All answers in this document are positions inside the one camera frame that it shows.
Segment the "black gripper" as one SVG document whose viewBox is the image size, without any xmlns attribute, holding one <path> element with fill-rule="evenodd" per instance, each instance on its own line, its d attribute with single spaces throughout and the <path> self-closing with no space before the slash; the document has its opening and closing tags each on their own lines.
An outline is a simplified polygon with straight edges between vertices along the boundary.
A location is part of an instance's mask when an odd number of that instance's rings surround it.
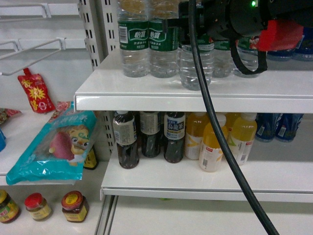
<svg viewBox="0 0 313 235">
<path fill-rule="evenodd" d="M 196 3 L 196 35 L 213 41 L 260 36 L 270 20 L 292 20 L 311 28 L 311 0 L 202 0 Z"/>
</svg>

